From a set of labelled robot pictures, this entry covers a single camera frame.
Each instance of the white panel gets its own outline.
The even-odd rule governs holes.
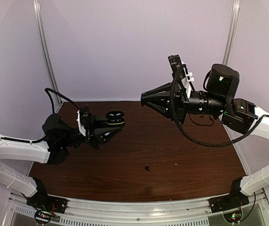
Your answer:
[[[59,90],[73,100],[139,100],[172,80],[179,54],[198,89],[225,51],[232,0],[42,0]]]
[[[240,72],[236,97],[269,112],[269,0],[240,2],[240,17],[230,64]],[[248,137],[239,146],[251,172],[269,164],[269,141]],[[265,189],[269,199],[269,186]]]
[[[0,133],[38,139],[51,113],[50,82],[41,54],[32,0],[0,0]],[[6,161],[25,173],[29,162]],[[10,190],[0,185],[0,219]]]

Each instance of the black cylindrical motor housing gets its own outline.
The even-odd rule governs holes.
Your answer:
[[[208,92],[196,91],[191,93],[185,104],[186,113],[221,115],[225,106],[225,99],[216,97]]]

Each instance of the vertical metal post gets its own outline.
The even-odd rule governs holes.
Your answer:
[[[39,37],[40,37],[40,43],[41,43],[41,47],[42,47],[42,54],[43,54],[44,62],[45,62],[46,69],[47,69],[47,72],[49,75],[50,84],[51,84],[51,87],[55,91],[58,91],[58,86],[57,86],[56,79],[54,76],[53,68],[51,66],[51,62],[50,62],[50,58],[49,58],[49,51],[48,51],[48,47],[46,44],[46,38],[45,38],[41,9],[40,9],[40,0],[33,0],[33,4],[34,4],[34,12],[35,12],[35,17],[36,17],[36,22],[37,22],[37,26],[38,26],[38,33],[39,33]],[[56,100],[56,103],[58,105],[62,103],[60,97],[58,97],[57,95],[55,97],[55,100]]]
[[[233,47],[237,25],[238,25],[238,19],[239,19],[239,11],[240,11],[239,5],[240,5],[240,0],[234,0],[232,16],[231,16],[230,25],[229,25],[228,41],[226,44],[225,53],[224,53],[224,57],[222,61],[222,64],[224,65],[228,65],[230,52]]]

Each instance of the dark brown wooden surface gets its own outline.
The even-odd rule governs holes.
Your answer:
[[[61,165],[35,163],[31,176],[41,179],[49,194],[115,202],[184,200],[228,193],[232,181],[245,174],[233,146],[196,145],[174,122],[139,102],[90,102],[89,107],[100,116],[123,110],[126,126],[100,150],[83,144],[69,149],[71,154]],[[59,113],[77,126],[72,105],[65,103]],[[208,122],[207,117],[192,117]],[[229,140],[219,120],[212,127],[198,127],[187,117],[185,129],[202,141]]]

